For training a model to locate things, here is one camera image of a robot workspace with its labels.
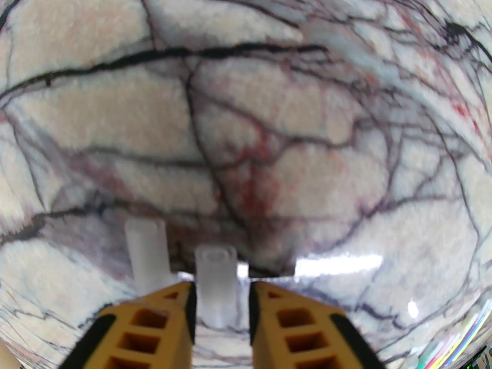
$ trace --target white marble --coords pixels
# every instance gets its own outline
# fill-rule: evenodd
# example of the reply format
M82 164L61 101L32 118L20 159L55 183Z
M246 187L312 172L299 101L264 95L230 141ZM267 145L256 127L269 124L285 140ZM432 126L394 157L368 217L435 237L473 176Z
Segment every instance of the white marble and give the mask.
M174 271L343 307L388 368L492 284L492 0L0 0L0 337L28 367L134 296L125 220Z

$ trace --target curved marble backdrop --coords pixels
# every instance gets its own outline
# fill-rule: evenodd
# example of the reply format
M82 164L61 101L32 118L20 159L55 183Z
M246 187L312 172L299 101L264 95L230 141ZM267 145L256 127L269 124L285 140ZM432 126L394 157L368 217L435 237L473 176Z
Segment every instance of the curved marble backdrop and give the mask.
M491 10L0 0L0 337L53 368L133 297L133 214L174 270L233 244L399 367L492 282ZM197 367L251 364L245 311L199 327Z

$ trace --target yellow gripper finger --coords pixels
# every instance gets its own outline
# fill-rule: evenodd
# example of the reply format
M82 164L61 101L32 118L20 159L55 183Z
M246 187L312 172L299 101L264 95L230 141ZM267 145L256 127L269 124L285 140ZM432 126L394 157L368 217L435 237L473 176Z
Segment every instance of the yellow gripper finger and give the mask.
M103 309L59 369L189 369L195 313L191 282Z
M274 284L249 291L254 369L384 369L343 310Z

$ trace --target marble surface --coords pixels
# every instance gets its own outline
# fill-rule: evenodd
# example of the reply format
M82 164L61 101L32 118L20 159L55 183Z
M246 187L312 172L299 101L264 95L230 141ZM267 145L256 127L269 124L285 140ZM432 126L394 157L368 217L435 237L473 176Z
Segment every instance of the marble surface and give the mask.
M175 271L233 244L400 367L492 283L491 21L492 0L0 0L0 337L54 368L133 297L134 215L165 220ZM245 305L199 323L196 367L251 366Z

